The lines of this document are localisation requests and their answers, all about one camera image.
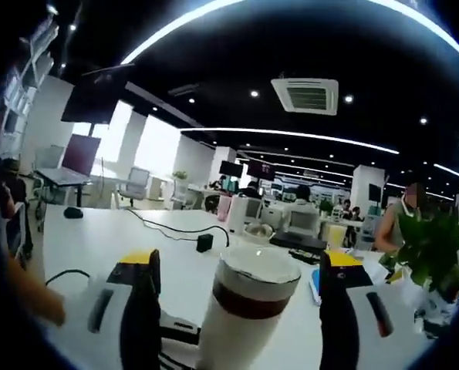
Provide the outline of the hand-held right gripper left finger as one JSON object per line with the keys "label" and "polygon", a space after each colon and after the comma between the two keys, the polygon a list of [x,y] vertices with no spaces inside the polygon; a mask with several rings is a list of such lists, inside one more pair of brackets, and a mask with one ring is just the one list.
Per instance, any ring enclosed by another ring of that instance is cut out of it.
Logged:
{"label": "hand-held right gripper left finger", "polygon": [[105,281],[92,308],[69,303],[67,355],[79,369],[158,369],[159,250],[123,257]]}

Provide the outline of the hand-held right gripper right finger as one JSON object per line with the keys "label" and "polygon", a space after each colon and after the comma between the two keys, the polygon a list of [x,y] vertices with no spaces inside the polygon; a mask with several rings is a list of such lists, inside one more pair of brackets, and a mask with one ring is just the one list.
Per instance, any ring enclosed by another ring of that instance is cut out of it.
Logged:
{"label": "hand-held right gripper right finger", "polygon": [[348,254],[322,253],[319,296],[322,369],[407,369],[430,346],[400,286],[373,284]]}

